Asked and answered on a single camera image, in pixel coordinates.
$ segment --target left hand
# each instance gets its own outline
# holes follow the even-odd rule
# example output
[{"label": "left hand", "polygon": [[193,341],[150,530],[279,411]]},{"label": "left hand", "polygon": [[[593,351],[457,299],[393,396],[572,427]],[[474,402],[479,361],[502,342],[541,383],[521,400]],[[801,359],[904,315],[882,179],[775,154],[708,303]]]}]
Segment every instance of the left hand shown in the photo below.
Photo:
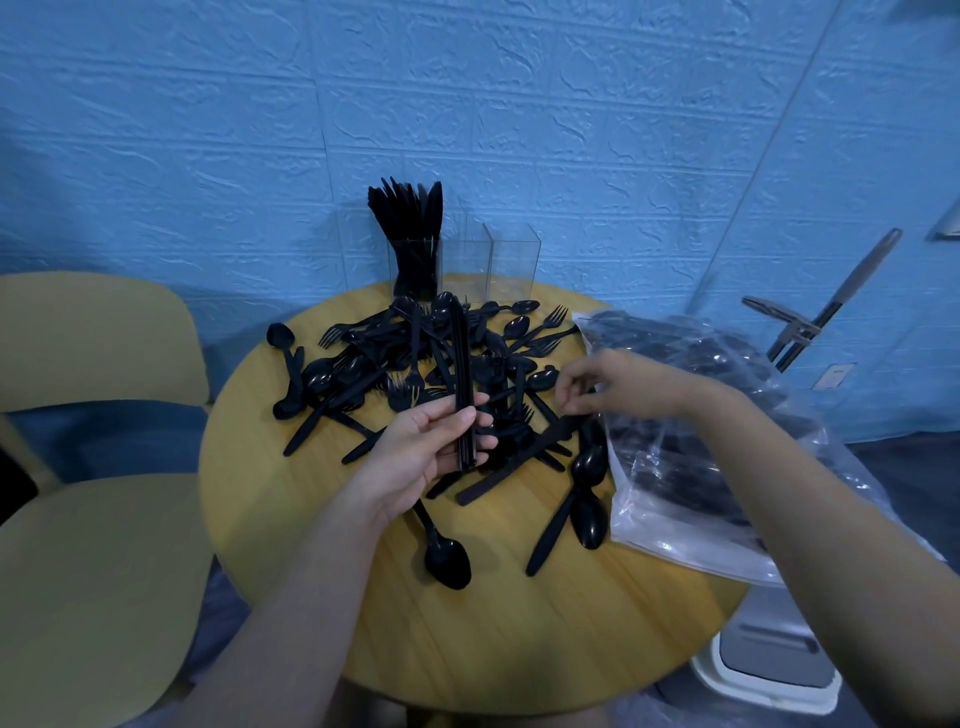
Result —
[{"label": "left hand", "polygon": [[[476,393],[473,401],[483,404],[489,395]],[[479,425],[489,427],[493,416],[467,407],[456,411],[453,395],[421,404],[394,417],[380,440],[350,479],[346,490],[363,497],[382,525],[413,507],[427,484],[435,477],[459,467],[454,442]],[[477,438],[477,465],[487,461],[482,450],[496,447],[496,438]]]}]

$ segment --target blue textured wall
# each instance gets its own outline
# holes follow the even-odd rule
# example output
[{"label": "blue textured wall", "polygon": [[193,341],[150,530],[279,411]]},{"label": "blue textured wall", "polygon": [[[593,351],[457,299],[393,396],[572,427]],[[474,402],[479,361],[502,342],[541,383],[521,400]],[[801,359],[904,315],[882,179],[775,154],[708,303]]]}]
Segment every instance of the blue textured wall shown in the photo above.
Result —
[{"label": "blue textured wall", "polygon": [[540,279],[764,344],[741,295],[812,315],[897,225],[790,376],[859,363],[813,395],[849,439],[958,427],[960,245],[924,241],[958,82],[949,0],[7,0],[0,271],[172,286],[218,388],[269,321],[385,277],[381,175],[442,179],[451,230],[530,222]]}]

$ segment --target fingers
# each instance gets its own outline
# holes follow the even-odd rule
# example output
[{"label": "fingers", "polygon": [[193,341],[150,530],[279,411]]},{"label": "fingers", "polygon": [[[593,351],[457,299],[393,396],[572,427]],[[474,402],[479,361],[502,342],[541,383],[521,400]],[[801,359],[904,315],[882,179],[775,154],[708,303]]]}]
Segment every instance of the fingers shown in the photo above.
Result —
[{"label": "fingers", "polygon": [[439,452],[445,445],[452,443],[470,429],[473,423],[476,422],[476,419],[476,408],[464,407],[459,412],[455,412],[444,417],[442,420],[438,420],[433,424],[433,427],[420,436],[423,446],[431,453]]},{"label": "fingers", "polygon": [[441,400],[433,400],[418,404],[410,410],[413,417],[417,419],[418,425],[429,425],[434,420],[452,415],[457,409],[457,399],[450,395]]},{"label": "fingers", "polygon": [[585,382],[593,382],[600,378],[602,366],[599,356],[584,356],[571,361],[560,372],[557,385],[554,387],[554,398],[561,408],[566,408],[571,398],[580,395]]},{"label": "fingers", "polygon": [[[495,435],[481,435],[480,437],[477,438],[477,449],[478,450],[494,449],[498,442],[499,441],[497,440]],[[456,444],[450,443],[449,445],[443,448],[440,448],[440,451],[437,452],[437,457],[440,457],[441,455],[449,455],[451,452],[456,452],[456,450],[457,450]]]},{"label": "fingers", "polygon": [[[490,395],[484,394],[483,392],[474,392],[473,393],[473,403],[474,404],[485,404],[490,398]],[[420,429],[427,429],[431,423],[434,423],[444,417],[452,415],[457,409],[457,398],[455,395],[450,395],[449,397],[444,397],[440,400],[433,400],[425,402],[424,404],[418,404],[416,407],[410,410],[412,417],[415,418]],[[482,427],[489,427],[493,424],[492,419],[484,423],[481,419],[479,423]]]},{"label": "fingers", "polygon": [[[490,458],[485,452],[477,453],[477,465],[483,465]],[[451,452],[448,455],[437,458],[437,477],[453,473],[460,470],[460,458],[456,453]]]},{"label": "fingers", "polygon": [[565,415],[592,415],[595,412],[606,412],[611,409],[607,405],[607,394],[597,392],[589,395],[574,395],[562,406]]}]

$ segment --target black plastic knife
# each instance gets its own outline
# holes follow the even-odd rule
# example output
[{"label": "black plastic knife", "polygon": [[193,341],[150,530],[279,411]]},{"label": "black plastic knife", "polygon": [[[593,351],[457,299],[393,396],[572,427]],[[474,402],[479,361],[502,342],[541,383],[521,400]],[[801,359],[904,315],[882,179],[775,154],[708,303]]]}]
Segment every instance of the black plastic knife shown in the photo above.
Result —
[{"label": "black plastic knife", "polygon": [[529,448],[524,448],[507,460],[507,464],[500,470],[495,473],[490,473],[482,480],[478,480],[472,485],[467,486],[467,488],[464,488],[464,490],[457,494],[457,502],[460,503],[460,505],[473,503],[487,493],[493,486],[510,477],[517,468],[534,455],[543,451],[548,445],[553,445],[561,440],[572,437],[573,433],[577,431],[586,418],[587,415],[563,415],[557,422],[538,435],[537,439],[534,440]]}]

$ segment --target right hand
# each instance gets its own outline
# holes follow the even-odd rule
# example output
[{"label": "right hand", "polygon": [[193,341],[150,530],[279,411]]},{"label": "right hand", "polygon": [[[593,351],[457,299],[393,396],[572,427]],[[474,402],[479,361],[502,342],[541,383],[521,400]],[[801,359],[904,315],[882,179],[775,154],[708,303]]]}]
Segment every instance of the right hand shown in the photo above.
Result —
[{"label": "right hand", "polygon": [[[646,356],[604,349],[567,364],[554,396],[565,415],[616,412],[641,419],[682,417],[709,382],[702,376],[660,364]],[[588,394],[594,384],[602,391]]]}]

